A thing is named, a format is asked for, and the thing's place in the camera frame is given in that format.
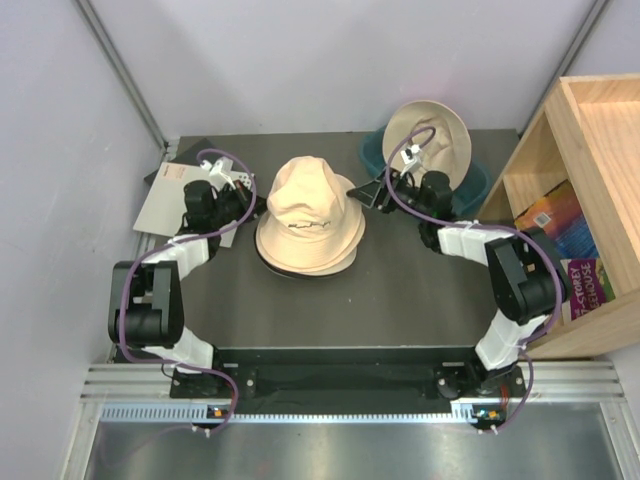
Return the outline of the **cream bucket hat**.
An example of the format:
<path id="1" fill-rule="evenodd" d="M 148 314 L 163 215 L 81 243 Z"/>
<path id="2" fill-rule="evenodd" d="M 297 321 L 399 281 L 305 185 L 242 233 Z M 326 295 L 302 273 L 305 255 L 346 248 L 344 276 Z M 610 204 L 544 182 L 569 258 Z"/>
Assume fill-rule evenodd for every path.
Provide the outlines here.
<path id="1" fill-rule="evenodd" d="M 331 266 L 336 265 L 338 262 L 340 262 L 341 260 L 343 260 L 343 259 L 344 259 L 344 258 L 345 258 L 345 257 L 346 257 L 346 256 L 347 256 L 347 255 L 348 255 L 348 254 L 349 254 L 349 253 L 350 253 L 354 248 L 356 248 L 356 249 L 357 249 L 357 252 L 358 252 L 358 248 L 357 248 L 357 247 L 354 247 L 354 248 L 353 248 L 353 249 L 352 249 L 352 250 L 351 250 L 351 251 L 350 251 L 350 252 L 349 252 L 349 253 L 348 253 L 344 258 L 342 258 L 342 259 L 341 259 L 341 260 L 339 260 L 339 261 L 335 261 L 335 262 L 333 262 L 333 263 L 330 263 L 330 264 L 328 264 L 328 265 L 321 266 L 321 267 L 318 267 L 318 268 L 302 268 L 302 269 L 300 269 L 300 268 L 293 268 L 293 267 L 287 266 L 287 265 L 282 264 L 282 263 L 278 263 L 278 262 L 277 262 L 277 261 L 276 261 L 276 260 L 271 256 L 271 255 L 269 255 L 269 254 L 266 252 L 266 250 L 264 249 L 264 247 L 261 245 L 261 243 L 260 243 L 260 242 L 259 242 L 259 245 L 262 247 L 264 255 L 266 256 L 266 258 L 267 258 L 271 263 L 275 264 L 276 266 L 278 266 L 278 267 L 280 267 L 280 268 L 282 268 L 282 269 L 289 270 L 289 271 L 296 271 L 296 272 L 316 272 L 316 271 L 319 271 L 319 270 L 322 270 L 322 269 L 326 269 L 326 268 L 328 268 L 328 267 L 331 267 Z"/>

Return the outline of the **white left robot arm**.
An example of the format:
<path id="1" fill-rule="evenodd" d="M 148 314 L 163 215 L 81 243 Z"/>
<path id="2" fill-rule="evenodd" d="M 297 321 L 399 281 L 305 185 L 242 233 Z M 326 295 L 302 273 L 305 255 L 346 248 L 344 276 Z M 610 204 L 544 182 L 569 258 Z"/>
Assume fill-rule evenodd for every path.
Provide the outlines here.
<path id="1" fill-rule="evenodd" d="M 233 180 L 221 188 L 206 180 L 184 187 L 186 211 L 176 234 L 141 261 L 120 261 L 112 270 L 107 331 L 123 353 L 137 349 L 192 374 L 205 396 L 226 387 L 225 370 L 214 364 L 215 347 L 185 325 L 181 282 L 211 261 L 222 235 L 252 221 L 262 202 Z"/>

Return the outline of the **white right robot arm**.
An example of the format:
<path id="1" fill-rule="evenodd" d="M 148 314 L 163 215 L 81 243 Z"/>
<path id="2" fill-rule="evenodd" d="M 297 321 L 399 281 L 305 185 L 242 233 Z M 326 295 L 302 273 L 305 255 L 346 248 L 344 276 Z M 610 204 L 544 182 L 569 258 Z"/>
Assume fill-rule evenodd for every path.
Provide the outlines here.
<path id="1" fill-rule="evenodd" d="M 395 169 L 352 187 L 347 196 L 363 206 L 390 213 L 400 209 L 420 220 L 422 243 L 430 250 L 488 268 L 497 311 L 475 347 L 477 364 L 467 370 L 469 388 L 487 396 L 504 380 L 520 351 L 547 318 L 556 319 L 570 296 L 571 282 L 554 243 L 539 227 L 524 231 L 457 220 L 449 177 L 426 173 L 420 184 Z"/>

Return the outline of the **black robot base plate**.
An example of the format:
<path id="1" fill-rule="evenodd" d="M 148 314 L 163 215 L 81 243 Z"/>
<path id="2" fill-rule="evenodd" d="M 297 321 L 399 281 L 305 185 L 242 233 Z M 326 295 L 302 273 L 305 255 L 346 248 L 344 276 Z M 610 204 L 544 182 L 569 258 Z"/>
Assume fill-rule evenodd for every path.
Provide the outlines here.
<path id="1" fill-rule="evenodd" d="M 444 413 L 453 400 L 501 407 L 525 392 L 520 367 L 486 373 L 469 346 L 221 348 L 214 364 L 248 415 Z"/>

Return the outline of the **beige black reversible hat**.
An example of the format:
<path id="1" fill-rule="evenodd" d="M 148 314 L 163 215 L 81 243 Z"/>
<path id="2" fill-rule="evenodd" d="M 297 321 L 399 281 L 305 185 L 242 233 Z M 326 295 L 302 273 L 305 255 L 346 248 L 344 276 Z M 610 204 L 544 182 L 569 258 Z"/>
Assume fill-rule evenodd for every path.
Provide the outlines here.
<path id="1" fill-rule="evenodd" d="M 354 184 L 320 157 L 295 157 L 277 172 L 255 238 L 278 263 L 318 268 L 344 258 L 362 240 L 366 220 L 347 197 Z"/>

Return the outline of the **tan black hat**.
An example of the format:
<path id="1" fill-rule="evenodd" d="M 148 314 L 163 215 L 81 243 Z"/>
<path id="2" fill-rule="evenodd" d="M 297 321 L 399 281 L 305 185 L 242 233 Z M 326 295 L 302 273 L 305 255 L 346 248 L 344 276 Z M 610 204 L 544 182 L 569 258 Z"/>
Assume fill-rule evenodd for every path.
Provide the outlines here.
<path id="1" fill-rule="evenodd" d="M 429 171 L 446 174 L 452 190 L 462 183 L 471 164 L 472 146 L 466 125 L 453 110 L 430 100 L 401 106 L 384 131 L 385 162 L 403 171 L 406 167 L 403 153 L 415 145 L 420 151 L 409 172 L 417 183 Z"/>

